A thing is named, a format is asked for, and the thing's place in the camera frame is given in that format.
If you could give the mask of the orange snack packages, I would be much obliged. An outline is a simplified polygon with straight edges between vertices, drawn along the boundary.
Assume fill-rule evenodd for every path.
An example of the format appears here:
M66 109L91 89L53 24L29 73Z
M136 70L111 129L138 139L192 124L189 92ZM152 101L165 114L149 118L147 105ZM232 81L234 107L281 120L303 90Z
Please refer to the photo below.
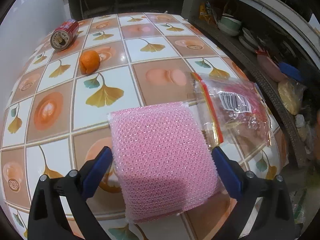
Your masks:
M210 25L217 26L217 14L213 10L209 1L203 2L199 7L199 19Z

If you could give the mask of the beige filled plastic bag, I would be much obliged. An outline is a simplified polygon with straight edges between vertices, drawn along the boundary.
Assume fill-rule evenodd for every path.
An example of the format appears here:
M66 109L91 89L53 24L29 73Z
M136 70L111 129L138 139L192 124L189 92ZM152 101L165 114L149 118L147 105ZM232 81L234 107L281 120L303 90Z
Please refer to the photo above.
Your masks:
M278 93L286 110L297 115L302 106L303 93L306 86L293 79L286 79L278 83Z

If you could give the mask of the pink plastic basin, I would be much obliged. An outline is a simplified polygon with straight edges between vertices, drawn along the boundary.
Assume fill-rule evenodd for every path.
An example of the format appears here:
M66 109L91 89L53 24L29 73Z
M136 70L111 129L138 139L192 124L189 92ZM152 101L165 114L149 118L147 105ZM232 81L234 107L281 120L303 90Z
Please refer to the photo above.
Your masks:
M281 82L287 79L279 67L271 60L267 52L257 51L257 61L263 71L275 82Z

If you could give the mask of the stack of white plates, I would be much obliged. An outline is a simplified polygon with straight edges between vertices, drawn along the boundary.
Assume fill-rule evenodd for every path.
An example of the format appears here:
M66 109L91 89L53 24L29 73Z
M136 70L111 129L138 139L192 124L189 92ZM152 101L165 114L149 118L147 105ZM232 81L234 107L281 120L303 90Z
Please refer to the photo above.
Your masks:
M246 49L253 53L261 51L261 46L259 46L252 33L244 27L242 28L242 35L239 36L239 41Z

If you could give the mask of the pink scrubbing sponge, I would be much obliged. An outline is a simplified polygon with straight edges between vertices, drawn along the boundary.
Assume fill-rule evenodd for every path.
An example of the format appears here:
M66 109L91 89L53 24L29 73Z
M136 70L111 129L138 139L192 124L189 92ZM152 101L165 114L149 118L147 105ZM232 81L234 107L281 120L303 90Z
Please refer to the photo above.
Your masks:
M216 166L187 103L120 110L110 114L109 124L128 221L182 213L220 191Z

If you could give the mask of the wooden lower shelf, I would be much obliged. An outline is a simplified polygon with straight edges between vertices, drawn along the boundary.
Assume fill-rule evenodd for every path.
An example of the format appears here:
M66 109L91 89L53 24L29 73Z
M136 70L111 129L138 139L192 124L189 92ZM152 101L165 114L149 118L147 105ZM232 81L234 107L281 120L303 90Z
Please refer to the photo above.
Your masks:
M223 52L248 76L250 81L257 83L267 106L283 131L289 147L289 161L297 168L307 167L304 144L295 126L295 120L283 105L278 93L278 85L259 66L256 57L247 50L236 38L230 37L218 28L191 16L188 22L217 44Z

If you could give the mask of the orange mandarin fruit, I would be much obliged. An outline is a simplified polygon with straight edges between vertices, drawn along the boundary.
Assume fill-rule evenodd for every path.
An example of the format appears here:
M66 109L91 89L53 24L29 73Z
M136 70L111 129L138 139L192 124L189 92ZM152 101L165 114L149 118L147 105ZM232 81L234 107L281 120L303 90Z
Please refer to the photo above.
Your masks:
M95 50L88 50L81 54L79 60L80 72L89 75L100 67L100 56Z

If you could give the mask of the clear red zip bag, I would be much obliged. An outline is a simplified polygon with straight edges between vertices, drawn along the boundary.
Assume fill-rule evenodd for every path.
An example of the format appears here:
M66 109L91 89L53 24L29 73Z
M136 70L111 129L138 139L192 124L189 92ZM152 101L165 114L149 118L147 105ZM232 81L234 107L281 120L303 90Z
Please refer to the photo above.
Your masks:
M270 145L271 124L254 83L191 73L201 130L210 148L240 136L249 146Z

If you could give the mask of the red soda can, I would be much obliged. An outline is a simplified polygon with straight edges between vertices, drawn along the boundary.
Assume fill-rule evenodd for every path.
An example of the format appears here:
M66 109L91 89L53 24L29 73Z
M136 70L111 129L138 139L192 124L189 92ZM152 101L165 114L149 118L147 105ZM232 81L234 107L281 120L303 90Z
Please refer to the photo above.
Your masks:
M65 50L74 40L79 30L79 24L75 19L69 19L56 28L51 37L50 44L55 50Z

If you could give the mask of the green white bowl stack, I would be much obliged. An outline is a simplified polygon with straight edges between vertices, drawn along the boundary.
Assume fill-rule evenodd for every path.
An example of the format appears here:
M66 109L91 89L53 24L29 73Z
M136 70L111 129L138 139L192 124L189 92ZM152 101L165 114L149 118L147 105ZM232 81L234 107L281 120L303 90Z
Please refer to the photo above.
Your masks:
M234 18L222 16L217 23L218 28L229 36L237 36L240 32L242 22Z

